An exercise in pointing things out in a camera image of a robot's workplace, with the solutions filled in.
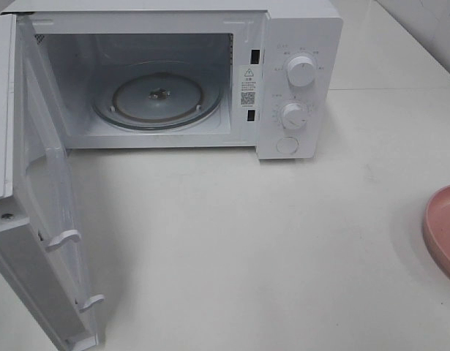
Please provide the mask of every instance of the pink plate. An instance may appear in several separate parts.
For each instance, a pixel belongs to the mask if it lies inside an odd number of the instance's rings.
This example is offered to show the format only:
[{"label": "pink plate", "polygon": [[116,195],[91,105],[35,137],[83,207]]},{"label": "pink plate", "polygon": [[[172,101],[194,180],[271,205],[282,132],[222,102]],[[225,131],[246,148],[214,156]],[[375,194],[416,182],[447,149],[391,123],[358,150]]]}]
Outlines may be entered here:
[{"label": "pink plate", "polygon": [[431,255],[450,274],[450,186],[431,197],[424,214],[423,231]]}]

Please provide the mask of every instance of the timer knob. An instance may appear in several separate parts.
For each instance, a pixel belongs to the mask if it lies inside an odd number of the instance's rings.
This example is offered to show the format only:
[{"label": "timer knob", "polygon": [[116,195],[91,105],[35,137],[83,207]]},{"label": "timer knob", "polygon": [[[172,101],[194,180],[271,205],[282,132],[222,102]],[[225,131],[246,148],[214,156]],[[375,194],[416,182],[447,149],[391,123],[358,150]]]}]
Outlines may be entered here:
[{"label": "timer knob", "polygon": [[290,102],[282,108],[280,117],[284,128],[300,129],[306,125],[309,112],[307,106],[298,102]]},{"label": "timer knob", "polygon": [[307,54],[293,57],[286,66],[288,80],[293,86],[307,86],[315,79],[316,64]]}]

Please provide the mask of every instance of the microwave door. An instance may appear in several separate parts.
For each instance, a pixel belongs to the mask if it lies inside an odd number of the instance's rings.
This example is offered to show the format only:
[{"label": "microwave door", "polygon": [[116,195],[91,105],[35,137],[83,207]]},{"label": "microwave door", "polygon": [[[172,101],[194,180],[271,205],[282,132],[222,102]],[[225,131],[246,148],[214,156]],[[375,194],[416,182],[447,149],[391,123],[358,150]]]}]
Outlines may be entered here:
[{"label": "microwave door", "polygon": [[0,272],[58,350],[98,343],[55,101],[30,22],[0,16]]}]

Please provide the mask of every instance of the microwave oven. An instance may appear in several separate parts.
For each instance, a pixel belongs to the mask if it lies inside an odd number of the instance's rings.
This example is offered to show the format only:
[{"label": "microwave oven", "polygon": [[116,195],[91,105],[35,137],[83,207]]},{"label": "microwave oven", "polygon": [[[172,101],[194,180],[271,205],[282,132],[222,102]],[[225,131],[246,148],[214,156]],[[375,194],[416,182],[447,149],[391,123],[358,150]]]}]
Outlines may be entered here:
[{"label": "microwave oven", "polygon": [[327,0],[16,0],[0,15],[0,272],[58,350],[98,343],[67,149],[311,157]]}]

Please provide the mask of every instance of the warning sticker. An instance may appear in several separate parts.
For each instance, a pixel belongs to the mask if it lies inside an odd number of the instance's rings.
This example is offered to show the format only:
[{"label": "warning sticker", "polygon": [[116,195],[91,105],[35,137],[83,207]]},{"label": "warning sticker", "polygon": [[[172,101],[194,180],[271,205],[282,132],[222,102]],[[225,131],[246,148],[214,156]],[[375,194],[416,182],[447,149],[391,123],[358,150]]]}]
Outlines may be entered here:
[{"label": "warning sticker", "polygon": [[260,67],[244,65],[239,67],[239,90],[242,107],[254,107],[257,104]]}]

